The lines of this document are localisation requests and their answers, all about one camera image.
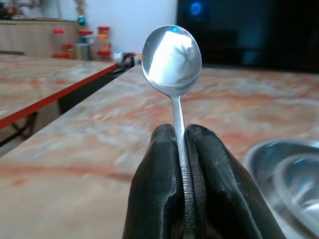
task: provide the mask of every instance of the spoon handle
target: spoon handle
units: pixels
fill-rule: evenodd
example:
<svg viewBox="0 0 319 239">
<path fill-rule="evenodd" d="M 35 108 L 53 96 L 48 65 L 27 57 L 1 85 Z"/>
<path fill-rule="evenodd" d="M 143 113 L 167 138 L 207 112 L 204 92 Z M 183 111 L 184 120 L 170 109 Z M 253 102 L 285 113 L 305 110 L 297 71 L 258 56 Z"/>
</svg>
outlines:
<svg viewBox="0 0 319 239">
<path fill-rule="evenodd" d="M 173 112 L 174 112 L 174 128 L 177 137 L 177 146 L 179 154 L 179 163 L 181 168 L 181 175 L 183 180 L 183 189 L 184 189 L 184 202 L 185 202 L 185 211 L 184 211 L 184 239 L 185 238 L 201 238 L 199 230 L 199 220 L 198 213 L 196 208 L 196 198 L 193 177 L 191 173 L 191 166 L 188 158 L 187 143 L 184 137 L 185 125 L 183 119 L 183 112 L 181 110 L 179 97 L 171 97 L 173 103 Z"/>
</svg>

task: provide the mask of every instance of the red jar lid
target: red jar lid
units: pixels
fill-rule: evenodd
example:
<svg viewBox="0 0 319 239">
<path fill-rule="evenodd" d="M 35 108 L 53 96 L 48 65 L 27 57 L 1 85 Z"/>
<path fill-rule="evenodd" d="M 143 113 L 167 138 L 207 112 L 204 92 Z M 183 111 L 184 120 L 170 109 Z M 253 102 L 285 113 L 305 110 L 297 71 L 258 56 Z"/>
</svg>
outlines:
<svg viewBox="0 0 319 239">
<path fill-rule="evenodd" d="M 53 34 L 63 34 L 64 30 L 63 29 L 53 29 Z"/>
<path fill-rule="evenodd" d="M 79 31 L 79 35 L 92 35 L 93 31 Z"/>
<path fill-rule="evenodd" d="M 110 51 L 98 51 L 99 56 L 110 56 L 111 52 Z"/>
<path fill-rule="evenodd" d="M 58 59 L 66 59 L 66 58 L 69 58 L 69 54 L 53 54 L 52 55 L 53 58 L 58 58 Z"/>
<path fill-rule="evenodd" d="M 73 45 L 72 44 L 65 44 L 64 48 L 67 50 L 73 49 Z"/>
<path fill-rule="evenodd" d="M 99 31 L 108 31 L 108 30 L 110 30 L 110 27 L 109 26 L 99 26 L 98 29 L 99 29 Z"/>
</svg>

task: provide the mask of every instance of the marble table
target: marble table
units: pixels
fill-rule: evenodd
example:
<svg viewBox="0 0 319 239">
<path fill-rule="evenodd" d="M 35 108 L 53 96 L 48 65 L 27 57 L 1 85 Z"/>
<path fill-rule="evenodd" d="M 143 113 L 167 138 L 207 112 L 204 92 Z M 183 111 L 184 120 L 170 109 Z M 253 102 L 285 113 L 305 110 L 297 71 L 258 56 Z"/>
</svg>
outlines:
<svg viewBox="0 0 319 239">
<path fill-rule="evenodd" d="M 0 129 L 115 68 L 115 63 L 0 54 Z"/>
<path fill-rule="evenodd" d="M 239 160 L 262 140 L 319 140 L 319 75 L 204 68 L 182 104 Z M 0 159 L 0 238 L 120 238 L 151 132 L 172 122 L 140 66 L 94 93 Z"/>
</svg>

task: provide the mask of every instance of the spoon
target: spoon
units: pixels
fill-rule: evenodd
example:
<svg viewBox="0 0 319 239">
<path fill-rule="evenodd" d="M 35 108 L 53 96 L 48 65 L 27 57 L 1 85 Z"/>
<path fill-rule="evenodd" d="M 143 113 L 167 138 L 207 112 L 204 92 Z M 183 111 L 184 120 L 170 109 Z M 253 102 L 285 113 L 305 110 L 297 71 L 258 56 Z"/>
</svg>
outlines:
<svg viewBox="0 0 319 239">
<path fill-rule="evenodd" d="M 195 39 L 179 26 L 155 29 L 143 48 L 142 70 L 147 81 L 172 101 L 185 200 L 184 238 L 201 238 L 180 103 L 181 96 L 193 87 L 201 71 L 201 55 Z"/>
</svg>

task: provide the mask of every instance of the black screen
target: black screen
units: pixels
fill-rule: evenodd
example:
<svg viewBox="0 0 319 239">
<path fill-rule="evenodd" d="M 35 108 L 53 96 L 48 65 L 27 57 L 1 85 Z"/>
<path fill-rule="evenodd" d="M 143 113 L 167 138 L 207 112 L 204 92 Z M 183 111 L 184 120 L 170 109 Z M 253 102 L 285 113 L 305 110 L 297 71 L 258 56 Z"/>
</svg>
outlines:
<svg viewBox="0 0 319 239">
<path fill-rule="evenodd" d="M 204 64 L 319 72 L 319 0 L 179 0 Z"/>
</svg>

